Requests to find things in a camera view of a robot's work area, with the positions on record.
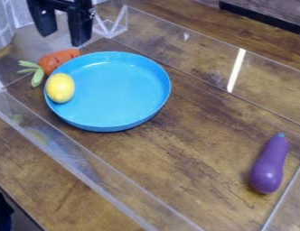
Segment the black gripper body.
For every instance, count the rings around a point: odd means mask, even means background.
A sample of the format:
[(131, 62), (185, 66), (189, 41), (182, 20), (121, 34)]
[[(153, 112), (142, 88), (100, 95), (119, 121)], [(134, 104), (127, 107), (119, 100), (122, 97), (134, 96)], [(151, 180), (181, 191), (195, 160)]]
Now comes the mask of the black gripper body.
[(30, 11), (76, 11), (88, 12), (92, 8), (92, 0), (27, 0)]

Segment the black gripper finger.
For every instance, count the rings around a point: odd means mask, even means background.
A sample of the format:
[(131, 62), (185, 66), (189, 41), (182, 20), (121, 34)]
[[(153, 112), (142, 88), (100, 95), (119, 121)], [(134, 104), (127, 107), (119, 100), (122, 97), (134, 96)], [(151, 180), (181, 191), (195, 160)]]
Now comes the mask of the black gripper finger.
[(56, 31), (55, 9), (44, 0), (27, 0), (27, 5), (36, 30), (46, 37)]
[(71, 7), (67, 10), (67, 17), (71, 45), (78, 47), (92, 37), (94, 12)]

